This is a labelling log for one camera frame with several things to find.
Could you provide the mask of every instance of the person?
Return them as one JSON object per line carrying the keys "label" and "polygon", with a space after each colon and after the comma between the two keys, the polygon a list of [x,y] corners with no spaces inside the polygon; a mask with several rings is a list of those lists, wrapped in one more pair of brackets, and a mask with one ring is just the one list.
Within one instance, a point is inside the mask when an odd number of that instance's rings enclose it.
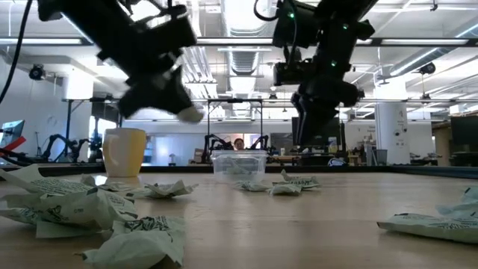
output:
{"label": "person", "polygon": [[234,148],[236,148],[236,150],[244,150],[244,140],[242,138],[234,140]]}

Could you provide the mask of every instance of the clear plastic container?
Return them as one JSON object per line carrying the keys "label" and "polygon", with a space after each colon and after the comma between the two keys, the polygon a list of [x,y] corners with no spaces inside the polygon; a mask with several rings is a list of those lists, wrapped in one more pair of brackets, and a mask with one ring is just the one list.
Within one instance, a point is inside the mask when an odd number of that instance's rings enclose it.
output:
{"label": "clear plastic container", "polygon": [[218,182],[264,179],[267,152],[264,150],[214,150],[211,159]]}

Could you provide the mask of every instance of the table surface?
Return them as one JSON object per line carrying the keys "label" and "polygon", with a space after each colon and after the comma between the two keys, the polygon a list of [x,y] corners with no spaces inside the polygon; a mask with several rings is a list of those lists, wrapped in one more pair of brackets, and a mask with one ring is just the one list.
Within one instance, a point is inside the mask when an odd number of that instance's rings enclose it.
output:
{"label": "table surface", "polygon": [[[182,216],[185,268],[477,268],[478,247],[377,227],[396,213],[434,214],[478,182],[393,173],[317,174],[319,191],[269,197],[217,184],[211,174],[142,174],[141,183],[199,183],[174,200],[138,200],[140,216]],[[280,175],[267,174],[268,180]],[[0,182],[0,196],[23,193]],[[78,253],[101,235],[35,239],[31,226],[0,218],[2,268],[87,268]]]}

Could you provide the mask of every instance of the desk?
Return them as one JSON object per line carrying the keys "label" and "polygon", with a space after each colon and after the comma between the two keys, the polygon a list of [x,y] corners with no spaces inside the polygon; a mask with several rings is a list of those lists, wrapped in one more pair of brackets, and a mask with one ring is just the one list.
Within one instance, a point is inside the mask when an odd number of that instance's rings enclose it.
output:
{"label": "desk", "polygon": [[[280,175],[267,174],[267,179]],[[476,268],[478,247],[398,235],[376,221],[395,213],[436,214],[477,181],[387,173],[318,174],[323,188],[269,197],[216,184],[211,174],[143,174],[141,182],[199,183],[174,200],[138,200],[140,216],[184,216],[184,268]],[[0,195],[23,193],[0,182]],[[101,235],[34,239],[30,226],[0,218],[2,268],[86,268],[72,253],[97,248]]]}

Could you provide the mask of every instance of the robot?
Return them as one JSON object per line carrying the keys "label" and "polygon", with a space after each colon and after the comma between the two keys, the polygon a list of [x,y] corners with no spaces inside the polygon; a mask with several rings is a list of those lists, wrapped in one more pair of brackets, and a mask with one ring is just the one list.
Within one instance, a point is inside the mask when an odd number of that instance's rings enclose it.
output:
{"label": "robot", "polygon": [[[128,13],[140,0],[37,1],[40,20],[66,17],[101,49],[97,55],[100,60],[110,58],[128,75],[130,89],[118,104],[123,116],[130,117],[141,108],[157,108],[186,123],[198,123],[203,118],[186,94],[181,67],[176,64],[181,48],[197,42],[184,5],[173,5],[169,0],[168,6],[162,7],[154,0],[143,0],[161,12],[134,22]],[[299,84],[291,102],[299,112],[300,144],[307,143],[337,115],[340,103],[354,106],[363,97],[355,85],[343,79],[351,68],[357,39],[366,40],[374,33],[368,21],[359,20],[377,2],[322,0],[316,7],[297,0],[278,2],[272,18],[277,19],[273,45],[284,49],[288,61],[274,66],[275,84]],[[171,20],[154,28],[147,25],[165,15]],[[312,59],[294,57],[297,47],[309,46],[317,46]]]}

